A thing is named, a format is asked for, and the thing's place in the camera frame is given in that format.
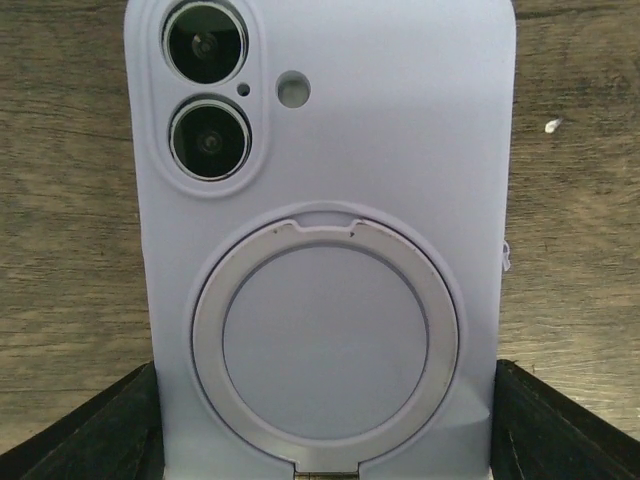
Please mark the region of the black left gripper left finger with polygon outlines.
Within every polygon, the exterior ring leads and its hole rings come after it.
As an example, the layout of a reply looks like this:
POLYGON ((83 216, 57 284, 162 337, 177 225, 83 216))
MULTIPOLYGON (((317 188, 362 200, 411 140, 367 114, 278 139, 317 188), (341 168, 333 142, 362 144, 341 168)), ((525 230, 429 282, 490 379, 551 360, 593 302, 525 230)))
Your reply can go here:
POLYGON ((162 479, 164 466, 151 362, 19 445, 21 479, 162 479))

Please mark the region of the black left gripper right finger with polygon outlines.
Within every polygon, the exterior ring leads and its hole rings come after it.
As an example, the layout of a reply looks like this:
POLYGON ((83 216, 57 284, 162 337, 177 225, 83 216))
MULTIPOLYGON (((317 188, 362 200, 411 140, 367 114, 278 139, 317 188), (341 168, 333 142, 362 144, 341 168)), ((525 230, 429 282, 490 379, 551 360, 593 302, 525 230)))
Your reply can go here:
POLYGON ((637 479, 639 442, 516 363, 496 364, 495 479, 637 479))

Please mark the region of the lavender phone case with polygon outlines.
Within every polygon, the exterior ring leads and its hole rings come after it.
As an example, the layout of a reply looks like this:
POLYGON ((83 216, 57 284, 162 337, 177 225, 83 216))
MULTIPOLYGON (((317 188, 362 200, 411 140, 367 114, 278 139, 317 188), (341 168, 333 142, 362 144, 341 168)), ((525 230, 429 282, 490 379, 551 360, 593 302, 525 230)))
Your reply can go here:
POLYGON ((131 1, 168 479, 486 479, 509 1, 131 1))

